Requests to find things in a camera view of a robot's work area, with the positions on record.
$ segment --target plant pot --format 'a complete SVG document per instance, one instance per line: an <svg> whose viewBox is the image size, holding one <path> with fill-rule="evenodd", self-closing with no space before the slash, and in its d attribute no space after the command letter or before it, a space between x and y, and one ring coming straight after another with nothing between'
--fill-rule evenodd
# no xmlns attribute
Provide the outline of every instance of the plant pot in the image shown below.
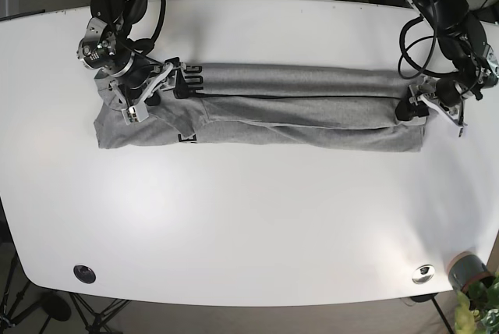
<svg viewBox="0 0 499 334"><path fill-rule="evenodd" d="M481 281L490 287L494 281L494 274L489 272L486 265L470 252L463 252L451 261L447 268L447 275L452 288L468 293L469 285Z"/></svg>

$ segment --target floor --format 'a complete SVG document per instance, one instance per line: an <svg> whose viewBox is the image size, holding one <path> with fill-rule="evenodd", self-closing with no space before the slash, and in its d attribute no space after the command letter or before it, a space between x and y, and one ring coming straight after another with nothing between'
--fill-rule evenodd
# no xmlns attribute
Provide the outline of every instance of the floor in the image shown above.
<svg viewBox="0 0 499 334"><path fill-rule="evenodd" d="M38 9L47 11L74 8L89 4L90 0L19 0L19 11ZM14 253L12 244L0 247L0 286L5 283L9 262ZM25 276L19 268L12 294L24 284ZM34 301L43 290L33 286L20 309ZM60 293L68 302L66 293ZM110 300L88 297L95 310ZM444 313L453 320L456 305L454 293L437 296ZM44 321L37 311L26 321L9 331L14 334L38 332ZM198 307L172 304L132 302L110 326L126 334L192 333L192 334L443 334L443 326L432 303L414 304L407 299L384 300L358 304L339 304L318 307L234 308ZM68 322L51 322L47 334L85 333L83 324L73 309Z"/></svg>

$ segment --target green plant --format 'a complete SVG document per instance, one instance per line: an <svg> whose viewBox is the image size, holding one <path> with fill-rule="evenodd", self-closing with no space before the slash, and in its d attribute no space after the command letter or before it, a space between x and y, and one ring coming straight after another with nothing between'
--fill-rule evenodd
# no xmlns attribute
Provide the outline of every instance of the green plant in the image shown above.
<svg viewBox="0 0 499 334"><path fill-rule="evenodd" d="M458 302L456 334L495 334L499 331L499 277L489 288L482 282L472 283L468 296L458 291Z"/></svg>

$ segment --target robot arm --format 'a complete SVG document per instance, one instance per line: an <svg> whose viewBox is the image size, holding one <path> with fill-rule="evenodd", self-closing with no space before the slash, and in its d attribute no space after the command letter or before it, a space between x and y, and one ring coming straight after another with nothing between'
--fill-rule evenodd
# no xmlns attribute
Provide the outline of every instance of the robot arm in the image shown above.
<svg viewBox="0 0 499 334"><path fill-rule="evenodd" d="M146 105L160 101L155 91L179 66L178 60L159 62L147 57L165 21L166 0L161 0L152 37L138 41L128 36L145 15L147 0L91 0L90 11L92 18L78 47L78 58L88 69L103 69L115 78L111 90L127 105L125 121L141 122L148 117Z"/></svg>
<svg viewBox="0 0 499 334"><path fill-rule="evenodd" d="M397 107L396 116L406 121L428 116L428 109L433 108L452 121L448 115L450 109L461 105L462 111L466 98L474 95L480 100L483 89L497 84L499 64L487 43L482 23L469 11L466 0L407 1L421 16L409 22L401 32L402 56L418 70L416 75L421 73L439 80L431 85L426 82L423 86L410 87ZM128 36L133 24L147 11L147 0L91 1L92 19L80 42L78 57L87 68L103 69L115 78L111 90L127 105L123 110L127 123L141 122L148 117L146 105L159 104L160 98L155 91L160 86L165 87L165 83L167 88L176 87L176 97L184 98L179 59L163 63L147 57L161 32L165 9L166 0L161 0L160 19L151 38L132 41ZM412 61L405 46L405 35L423 20L432 26L435 43L438 41L441 51L457 71L434 73ZM458 126L462 127L462 119L459 122Z"/></svg>
<svg viewBox="0 0 499 334"><path fill-rule="evenodd" d="M397 117L400 120L409 120L414 116L427 115L428 101L434 101L440 110L446 112L473 95L477 100L481 100L482 90L494 87L499 81L499 65L492 47L487 43L483 25L470 12L468 2L466 0L407 1L421 17L409 22L402 30L400 45L403 58L413 68L422 69L411 60L405 47L405 35L411 26L425 19L436 31L442 53L452 61L457 71L439 74L422 70L428 76L439 78L434 86L434 92L421 92L412 88L407 98L399 105Z"/></svg>

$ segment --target folded shirt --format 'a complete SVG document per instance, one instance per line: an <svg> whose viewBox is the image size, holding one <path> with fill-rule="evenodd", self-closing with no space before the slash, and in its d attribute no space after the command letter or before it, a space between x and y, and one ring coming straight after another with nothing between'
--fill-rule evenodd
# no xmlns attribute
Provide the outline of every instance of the folded shirt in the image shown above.
<svg viewBox="0 0 499 334"><path fill-rule="evenodd" d="M94 125L101 148L178 142L310 144L365 151L419 151L425 119L398 121L395 108L414 81L397 73L298 66L187 66L195 96L158 91L149 119L126 125L125 106L95 78L104 100Z"/></svg>

